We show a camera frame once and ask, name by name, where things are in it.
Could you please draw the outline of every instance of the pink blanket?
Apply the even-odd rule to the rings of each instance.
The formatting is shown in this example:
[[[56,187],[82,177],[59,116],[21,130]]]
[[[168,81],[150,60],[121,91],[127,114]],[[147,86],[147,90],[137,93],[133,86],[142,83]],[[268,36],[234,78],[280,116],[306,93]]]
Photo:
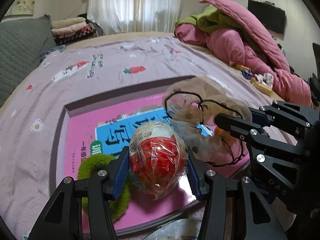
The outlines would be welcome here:
[[[206,39],[208,48],[219,59],[230,65],[235,63],[245,65],[256,74],[271,73],[274,77],[273,90],[279,96],[292,103],[312,106],[309,85],[301,78],[290,74],[289,64],[276,42],[250,11],[231,0],[201,0],[200,3],[210,3],[236,20],[265,53],[257,55],[247,43],[243,43],[236,31],[220,29]],[[199,45],[203,43],[205,37],[201,30],[191,24],[177,26],[175,34],[183,42]],[[263,59],[265,56],[270,60],[269,65]]]

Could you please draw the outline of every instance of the plastic wrap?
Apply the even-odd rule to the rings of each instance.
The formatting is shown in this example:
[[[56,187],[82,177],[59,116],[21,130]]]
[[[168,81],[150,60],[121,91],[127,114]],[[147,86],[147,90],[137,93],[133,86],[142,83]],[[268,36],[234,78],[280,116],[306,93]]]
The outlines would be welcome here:
[[[163,225],[144,240],[196,240],[200,227],[201,220],[175,220]]]
[[[138,127],[130,141],[131,169],[151,200],[166,196],[175,187],[187,159],[184,142],[164,122]]]
[[[252,114],[242,101],[230,98],[223,87],[209,77],[194,77],[171,85],[163,97],[163,107],[171,119],[175,132],[195,157],[213,166],[237,163],[244,157],[244,146],[229,132],[214,129],[213,136],[205,137],[198,124],[214,126],[219,113],[252,121]]]

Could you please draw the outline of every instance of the quilted gray pillow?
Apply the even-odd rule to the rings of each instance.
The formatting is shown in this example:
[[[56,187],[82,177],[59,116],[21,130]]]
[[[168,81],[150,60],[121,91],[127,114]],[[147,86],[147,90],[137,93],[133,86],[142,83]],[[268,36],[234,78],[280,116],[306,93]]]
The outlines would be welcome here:
[[[0,23],[0,107],[55,46],[48,15]]]

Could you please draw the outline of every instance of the blue book cover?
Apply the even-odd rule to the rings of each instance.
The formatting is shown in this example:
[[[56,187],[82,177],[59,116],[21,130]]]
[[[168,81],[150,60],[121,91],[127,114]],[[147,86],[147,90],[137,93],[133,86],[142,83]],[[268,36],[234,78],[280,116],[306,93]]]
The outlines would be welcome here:
[[[117,156],[124,146],[129,146],[129,142],[134,131],[140,125],[150,121],[166,121],[170,123],[170,118],[161,107],[151,111],[131,115],[114,123],[107,123],[96,127],[96,140],[101,142],[102,149],[95,153],[103,152],[104,154]],[[202,135],[209,135],[204,126],[198,125],[198,127],[201,128]]]

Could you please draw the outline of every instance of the green yarn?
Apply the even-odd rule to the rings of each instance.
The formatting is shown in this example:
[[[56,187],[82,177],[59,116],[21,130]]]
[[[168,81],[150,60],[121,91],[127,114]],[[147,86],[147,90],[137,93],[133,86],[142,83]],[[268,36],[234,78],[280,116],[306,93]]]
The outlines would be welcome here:
[[[111,160],[115,158],[112,155],[94,154],[84,159],[79,167],[78,179],[85,179],[92,174],[105,170]],[[127,178],[121,195],[115,201],[109,201],[109,209],[112,221],[118,220],[128,208],[131,199],[130,194],[131,183]],[[82,198],[82,209],[88,214],[88,198]]]

